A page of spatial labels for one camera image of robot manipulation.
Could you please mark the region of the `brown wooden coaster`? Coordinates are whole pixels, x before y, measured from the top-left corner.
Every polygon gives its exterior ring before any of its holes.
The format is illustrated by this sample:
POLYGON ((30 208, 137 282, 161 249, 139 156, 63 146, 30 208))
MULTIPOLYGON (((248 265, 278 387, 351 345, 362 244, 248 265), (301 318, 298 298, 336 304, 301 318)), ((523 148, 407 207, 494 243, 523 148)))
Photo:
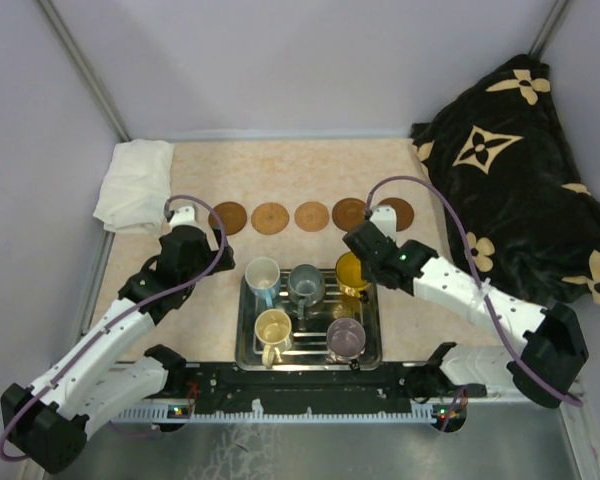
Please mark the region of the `brown wooden coaster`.
POLYGON ((263 235, 282 232, 289 222, 287 209, 277 202, 266 202, 255 208, 251 215, 253 228, 263 235))
POLYGON ((227 236, 240 232, 246 226, 248 219, 246 209, 237 202, 221 202, 213 210, 222 221, 227 236))
POLYGON ((363 200, 343 198, 332 208, 332 220, 340 230, 349 232, 365 220, 365 207, 363 200))
POLYGON ((393 221, 396 232, 407 230, 414 221, 414 208, 406 200, 387 197, 379 202, 378 207, 385 217, 393 221))

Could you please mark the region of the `white and blue mug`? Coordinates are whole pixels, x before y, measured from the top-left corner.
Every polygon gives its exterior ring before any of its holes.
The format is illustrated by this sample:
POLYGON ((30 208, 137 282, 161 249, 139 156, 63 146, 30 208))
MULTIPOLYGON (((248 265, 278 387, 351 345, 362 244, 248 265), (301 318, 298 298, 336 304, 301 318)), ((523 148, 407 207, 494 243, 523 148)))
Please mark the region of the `white and blue mug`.
POLYGON ((244 278, 250 291, 271 309, 281 290, 279 265, 267 257, 256 258, 247 265, 244 278))

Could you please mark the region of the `purple mug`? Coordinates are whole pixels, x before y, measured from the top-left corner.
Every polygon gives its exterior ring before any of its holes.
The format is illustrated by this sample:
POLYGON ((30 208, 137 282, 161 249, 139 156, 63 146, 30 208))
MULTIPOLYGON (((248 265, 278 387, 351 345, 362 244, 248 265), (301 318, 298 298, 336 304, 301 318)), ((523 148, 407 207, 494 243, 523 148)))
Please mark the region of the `purple mug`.
POLYGON ((357 362, 366 348, 365 329, 356 319, 338 318, 327 329, 326 346, 332 361, 357 362))

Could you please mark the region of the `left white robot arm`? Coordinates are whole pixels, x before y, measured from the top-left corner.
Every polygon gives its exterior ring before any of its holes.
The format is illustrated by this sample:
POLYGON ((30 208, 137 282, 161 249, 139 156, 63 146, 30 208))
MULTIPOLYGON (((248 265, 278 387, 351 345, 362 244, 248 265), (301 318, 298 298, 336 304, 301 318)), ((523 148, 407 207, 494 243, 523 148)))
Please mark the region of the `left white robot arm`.
POLYGON ((174 397, 186 389, 186 361, 164 345, 149 348, 121 371, 113 368, 138 339, 183 306, 198 282, 236 266, 224 225, 212 228, 216 249, 199 226, 197 209, 206 202, 190 195, 181 199, 184 206, 164 209, 170 230, 159 239, 160 253, 126 281, 98 323, 28 386, 12 384, 3 392, 2 460, 14 461, 5 451, 11 443, 21 452, 19 460, 59 473, 126 408, 152 395, 174 397))

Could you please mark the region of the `yellow glass mug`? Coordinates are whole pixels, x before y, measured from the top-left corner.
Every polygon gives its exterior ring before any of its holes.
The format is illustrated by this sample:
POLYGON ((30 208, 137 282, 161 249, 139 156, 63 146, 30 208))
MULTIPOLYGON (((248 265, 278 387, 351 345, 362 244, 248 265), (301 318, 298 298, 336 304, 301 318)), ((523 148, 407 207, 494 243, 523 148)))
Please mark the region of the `yellow glass mug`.
POLYGON ((362 276, 360 260, 352 252, 339 257, 335 274, 339 290, 344 295, 360 300, 368 296, 369 283, 362 276))

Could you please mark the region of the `grey metal mug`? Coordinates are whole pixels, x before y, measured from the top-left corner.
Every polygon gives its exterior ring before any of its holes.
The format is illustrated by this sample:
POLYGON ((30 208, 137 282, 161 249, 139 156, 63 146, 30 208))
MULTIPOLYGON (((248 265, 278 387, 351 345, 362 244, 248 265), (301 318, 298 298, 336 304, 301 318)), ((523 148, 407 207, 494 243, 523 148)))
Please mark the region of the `grey metal mug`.
POLYGON ((319 303, 325 295, 324 275, 313 265, 298 265, 288 276, 287 291, 290 301, 297 307, 298 319, 302 320, 308 309, 319 303))

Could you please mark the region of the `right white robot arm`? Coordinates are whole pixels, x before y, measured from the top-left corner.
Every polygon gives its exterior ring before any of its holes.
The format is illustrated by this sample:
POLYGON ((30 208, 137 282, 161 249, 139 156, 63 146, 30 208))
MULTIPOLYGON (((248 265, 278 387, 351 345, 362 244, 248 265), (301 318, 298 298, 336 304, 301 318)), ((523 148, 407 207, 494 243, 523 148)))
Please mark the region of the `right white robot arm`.
POLYGON ((543 307, 477 285, 436 250, 417 240, 399 246, 371 220, 343 241, 361 262, 366 281, 443 306, 499 337, 517 355, 507 363, 504 379, 526 398, 549 409, 579 403, 568 393, 589 352, 570 307, 543 307))

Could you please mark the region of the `woven rattan coaster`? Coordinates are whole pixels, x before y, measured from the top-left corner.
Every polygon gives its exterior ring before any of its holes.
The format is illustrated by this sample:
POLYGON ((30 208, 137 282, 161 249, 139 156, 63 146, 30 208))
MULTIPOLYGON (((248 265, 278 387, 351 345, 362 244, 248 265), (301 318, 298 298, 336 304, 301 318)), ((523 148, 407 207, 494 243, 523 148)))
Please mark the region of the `woven rattan coaster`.
POLYGON ((294 213, 296 225, 306 232, 318 232, 324 229, 329 220, 327 207, 317 201, 308 201, 299 205, 294 213))

